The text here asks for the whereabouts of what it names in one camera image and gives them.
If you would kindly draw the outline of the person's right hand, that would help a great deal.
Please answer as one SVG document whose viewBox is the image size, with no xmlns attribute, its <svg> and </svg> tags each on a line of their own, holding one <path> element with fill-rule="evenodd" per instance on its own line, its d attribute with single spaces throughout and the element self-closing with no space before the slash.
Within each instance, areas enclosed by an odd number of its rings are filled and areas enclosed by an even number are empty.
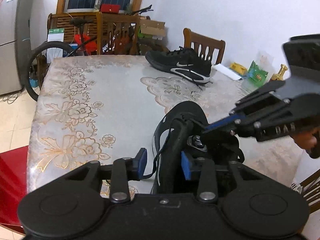
<svg viewBox="0 0 320 240">
<path fill-rule="evenodd" d="M 319 158 L 319 127 L 291 135 L 294 142 L 312 158 Z"/>
</svg>

